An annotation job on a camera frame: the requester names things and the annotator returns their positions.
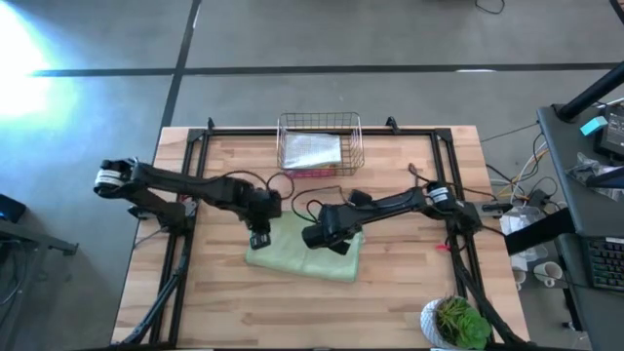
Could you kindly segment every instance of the wooden table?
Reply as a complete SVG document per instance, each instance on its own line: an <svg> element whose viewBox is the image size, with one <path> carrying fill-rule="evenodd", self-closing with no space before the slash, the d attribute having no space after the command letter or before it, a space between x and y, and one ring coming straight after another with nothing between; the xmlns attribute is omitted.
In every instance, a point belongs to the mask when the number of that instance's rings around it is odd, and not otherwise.
<svg viewBox="0 0 624 351"><path fill-rule="evenodd" d="M490 192L477 129L468 126L451 129L464 186ZM187 128L163 130L155 167L179 172L187 131ZM275 141L274 136L211 137L204 177L248 170L268 178L278 171ZM365 136L364 147L366 164L355 175L297 179L296 191L341 184L345 193L358 188L373 198L388 196L413 186L413 176L407 172L409 162L424 176L435 178L428 137ZM191 173L194 175L195 170L191 169ZM288 181L275 180L271 186L288 193ZM173 194L161 195L174 198ZM469 192L466 196L469 201L488 200ZM303 195L295 205L301 209L311 198L340 202L335 191L326 191L310 197ZM283 209L287 211L290 207L291 201L284 201ZM498 225L494 219L486 222ZM137 237L157 228L155 221L143 222ZM202 204L198 210L177 346L430 346L420 330L420 311L430 300L455 292L450 256L435 249L446 238L444 222L422 214L404 214L365 226L365 235L356 283L304 278L246 265L244 254L249 233L245 225L233 213ZM475 241L487 297L512 330L528 339L503 238L482 231ZM134 250L113 340L127 336L153 303L166 243L167 235L159 234ZM162 338L166 338L169 330L169 313L166 310Z"/></svg>

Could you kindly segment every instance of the concrete floor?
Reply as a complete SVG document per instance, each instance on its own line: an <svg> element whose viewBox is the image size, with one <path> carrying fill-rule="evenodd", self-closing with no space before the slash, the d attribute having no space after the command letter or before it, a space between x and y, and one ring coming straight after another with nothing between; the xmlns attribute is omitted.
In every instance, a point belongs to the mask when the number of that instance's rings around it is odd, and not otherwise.
<svg viewBox="0 0 624 351"><path fill-rule="evenodd" d="M0 192L27 204L28 225L80 243L74 257L49 256L49 278L26 303L16 349L108 342L137 223L128 204L93 194L93 181L103 158L151 160L172 79L15 73L175 67L190 7L190 0L0 2L0 39L10 48L0 56ZM502 15L490 16L465 0L204 0L187 66L619 61L623 34L606 1L508 1ZM172 124L204 126L210 116L220 126L273 125L284 111L354 110L366 125L392 115L406 125L477 125L485 138L534 122L538 106L565 102L604 73L185 77ZM609 97L622 96L620 89ZM485 142L487 161L515 174L538 133ZM543 176L554 176L548 161L542 165ZM560 328L561 291L520 295L534 341L589 347Z"/></svg>

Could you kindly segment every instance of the metal wire basket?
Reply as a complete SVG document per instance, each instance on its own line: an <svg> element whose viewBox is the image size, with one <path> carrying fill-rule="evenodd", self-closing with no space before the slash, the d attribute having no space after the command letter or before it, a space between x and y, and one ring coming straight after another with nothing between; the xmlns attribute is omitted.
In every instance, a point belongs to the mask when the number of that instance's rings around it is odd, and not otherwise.
<svg viewBox="0 0 624 351"><path fill-rule="evenodd" d="M293 154L306 157L319 151L315 145L292 143L293 137L308 134L318 135L318 140L323 141L325 146L335 142L335 157L332 162L322 166L292 167L290 156ZM284 172L294 177L352 176L364 166L360 115L355 112L282 114L277 122L277 164Z"/></svg>

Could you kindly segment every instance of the green cloth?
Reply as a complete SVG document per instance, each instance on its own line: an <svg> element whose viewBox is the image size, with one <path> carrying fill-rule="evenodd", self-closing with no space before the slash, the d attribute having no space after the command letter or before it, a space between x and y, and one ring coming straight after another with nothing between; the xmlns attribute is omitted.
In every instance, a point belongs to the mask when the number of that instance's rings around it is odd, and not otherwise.
<svg viewBox="0 0 624 351"><path fill-rule="evenodd" d="M358 276L362 232L350 241L348 253L341 255L329 249L308 249L301 230L310 224L292 212L271 219L271 245L259 250L248 248L245 262L308 277L354 282Z"/></svg>

